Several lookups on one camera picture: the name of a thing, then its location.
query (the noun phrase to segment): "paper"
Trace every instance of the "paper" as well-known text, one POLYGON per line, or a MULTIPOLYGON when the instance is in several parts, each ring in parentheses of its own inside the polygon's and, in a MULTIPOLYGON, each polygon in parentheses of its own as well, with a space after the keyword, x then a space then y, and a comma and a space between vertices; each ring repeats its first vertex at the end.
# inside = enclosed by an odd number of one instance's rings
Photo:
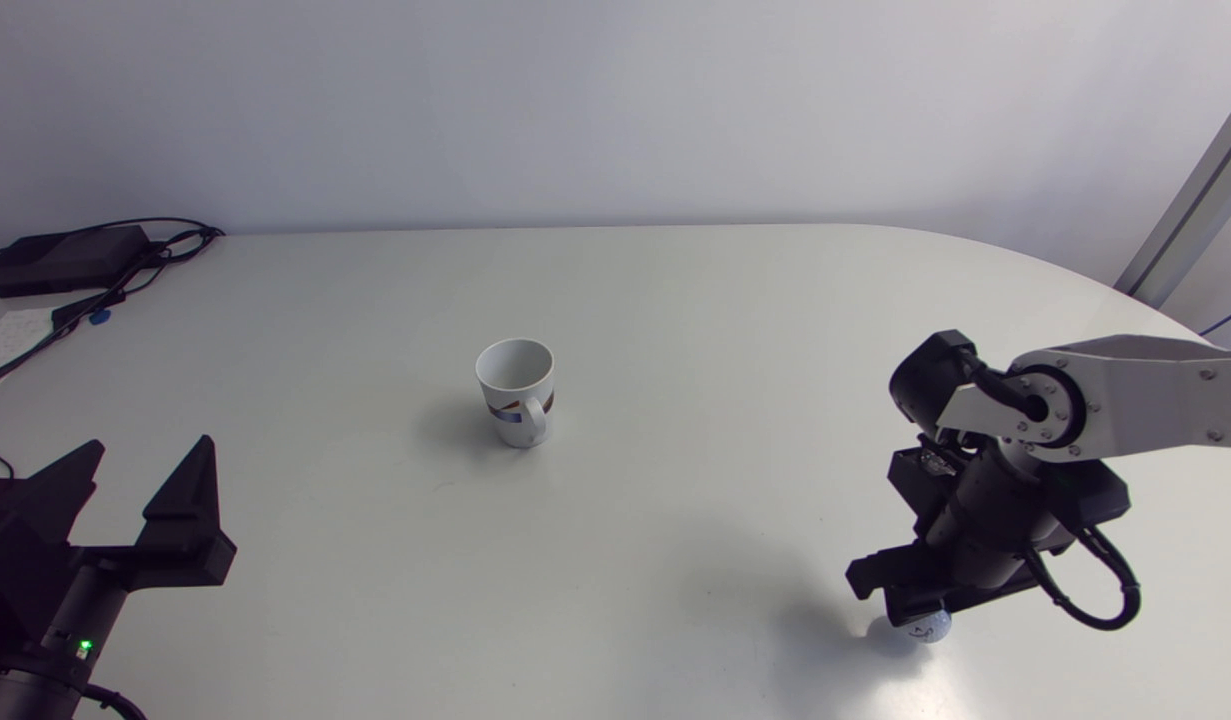
POLYGON ((50 314, 53 306, 33 310, 11 310, 0 320, 0 368, 46 340, 53 331, 50 314))

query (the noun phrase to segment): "metal frame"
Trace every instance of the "metal frame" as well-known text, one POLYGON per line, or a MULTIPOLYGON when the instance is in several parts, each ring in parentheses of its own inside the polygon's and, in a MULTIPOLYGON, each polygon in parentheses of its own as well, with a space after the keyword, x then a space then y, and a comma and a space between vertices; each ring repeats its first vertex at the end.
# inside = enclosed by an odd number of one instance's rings
POLYGON ((1231 217, 1231 114, 1113 287, 1162 306, 1231 217))

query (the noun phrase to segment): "white table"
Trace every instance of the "white table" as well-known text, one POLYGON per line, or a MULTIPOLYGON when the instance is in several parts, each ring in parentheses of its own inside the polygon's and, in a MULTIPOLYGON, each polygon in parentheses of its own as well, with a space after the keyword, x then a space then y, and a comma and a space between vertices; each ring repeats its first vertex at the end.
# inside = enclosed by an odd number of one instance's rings
MULTIPOLYGON (((953 327, 996 366, 1194 337, 907 229, 225 238, 7 379, 0 450, 27 473, 102 439, 71 538, 112 544, 215 438, 225 587, 132 596, 94 676, 154 720, 1231 718, 1231 450, 1112 463, 1126 630, 1035 591, 897 646, 880 593, 853 598, 848 561, 911 542, 888 378, 953 327), (535 450, 495 441, 473 377, 511 336, 556 354, 535 450)), ((1119 607, 1085 553, 1051 569, 1119 607)))

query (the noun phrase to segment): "white wall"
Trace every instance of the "white wall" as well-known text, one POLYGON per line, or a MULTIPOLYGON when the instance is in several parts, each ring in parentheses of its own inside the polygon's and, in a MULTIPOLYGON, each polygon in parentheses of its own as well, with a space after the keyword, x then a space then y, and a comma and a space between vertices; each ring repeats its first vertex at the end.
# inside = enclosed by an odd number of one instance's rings
POLYGON ((1113 282, 1229 110, 1231 0, 0 0, 0 242, 858 220, 1113 282))

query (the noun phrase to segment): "mug handle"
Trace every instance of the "mug handle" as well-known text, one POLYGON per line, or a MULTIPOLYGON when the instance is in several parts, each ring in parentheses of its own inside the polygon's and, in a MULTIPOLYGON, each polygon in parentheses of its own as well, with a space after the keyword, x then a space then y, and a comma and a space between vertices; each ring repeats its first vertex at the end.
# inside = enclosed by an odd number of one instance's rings
POLYGON ((545 416, 543 416, 543 405, 539 405, 539 398, 526 398, 522 401, 522 420, 524 423, 531 425, 531 442, 534 442, 543 434, 545 428, 545 416))

